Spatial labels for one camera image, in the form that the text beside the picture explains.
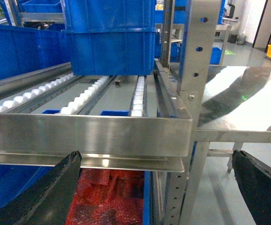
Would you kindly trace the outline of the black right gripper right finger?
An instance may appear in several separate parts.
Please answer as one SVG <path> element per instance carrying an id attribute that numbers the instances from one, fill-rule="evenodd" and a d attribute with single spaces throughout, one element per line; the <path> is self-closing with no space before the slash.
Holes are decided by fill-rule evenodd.
<path id="1" fill-rule="evenodd" d="M 241 195 L 257 225 L 271 225 L 271 167 L 235 150 L 232 167 Z"/>

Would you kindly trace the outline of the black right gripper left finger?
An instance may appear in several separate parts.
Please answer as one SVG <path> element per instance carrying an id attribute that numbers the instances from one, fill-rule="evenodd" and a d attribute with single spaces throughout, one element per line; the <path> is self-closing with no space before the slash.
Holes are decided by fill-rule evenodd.
<path id="1" fill-rule="evenodd" d="M 0 225 L 63 225 L 77 186 L 81 160 L 79 151 L 71 152 L 0 208 Z"/>

